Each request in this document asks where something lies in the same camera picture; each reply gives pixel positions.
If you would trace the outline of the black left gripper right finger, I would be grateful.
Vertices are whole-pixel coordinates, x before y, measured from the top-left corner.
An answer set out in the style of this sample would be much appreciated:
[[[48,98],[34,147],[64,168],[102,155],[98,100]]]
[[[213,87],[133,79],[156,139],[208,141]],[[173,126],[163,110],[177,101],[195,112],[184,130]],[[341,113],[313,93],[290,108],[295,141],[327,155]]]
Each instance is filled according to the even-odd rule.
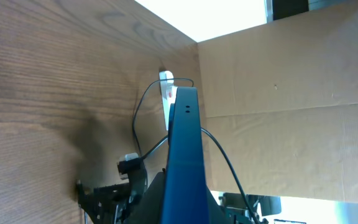
[[[229,216],[226,209],[218,205],[212,193],[207,189],[207,201],[210,224],[233,224],[234,220]]]

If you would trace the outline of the blue screen smartphone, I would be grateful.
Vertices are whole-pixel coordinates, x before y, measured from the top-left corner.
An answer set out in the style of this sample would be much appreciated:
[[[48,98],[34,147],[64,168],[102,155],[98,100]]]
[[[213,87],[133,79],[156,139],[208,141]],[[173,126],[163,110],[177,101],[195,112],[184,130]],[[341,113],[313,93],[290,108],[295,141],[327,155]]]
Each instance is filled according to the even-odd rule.
[[[161,224],[209,223],[198,92],[179,87],[171,106]]]

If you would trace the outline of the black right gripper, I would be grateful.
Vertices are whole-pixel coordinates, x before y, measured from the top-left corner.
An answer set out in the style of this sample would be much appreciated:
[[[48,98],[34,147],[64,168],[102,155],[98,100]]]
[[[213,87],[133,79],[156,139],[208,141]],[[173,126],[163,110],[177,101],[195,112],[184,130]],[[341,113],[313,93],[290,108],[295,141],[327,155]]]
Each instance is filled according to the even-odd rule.
[[[78,205],[94,224],[125,223],[129,218],[147,190],[147,171],[144,163],[141,162],[141,168],[128,173],[128,176],[128,183],[94,189],[96,199],[92,194],[85,194],[81,181],[76,181]]]

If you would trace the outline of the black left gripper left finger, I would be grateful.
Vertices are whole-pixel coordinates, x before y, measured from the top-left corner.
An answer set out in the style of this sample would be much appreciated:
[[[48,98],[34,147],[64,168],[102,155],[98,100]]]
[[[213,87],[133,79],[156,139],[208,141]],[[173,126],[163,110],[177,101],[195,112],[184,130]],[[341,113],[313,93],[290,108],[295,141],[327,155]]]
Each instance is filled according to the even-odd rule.
[[[138,205],[126,219],[128,224],[159,224],[165,190],[165,174],[159,172]]]

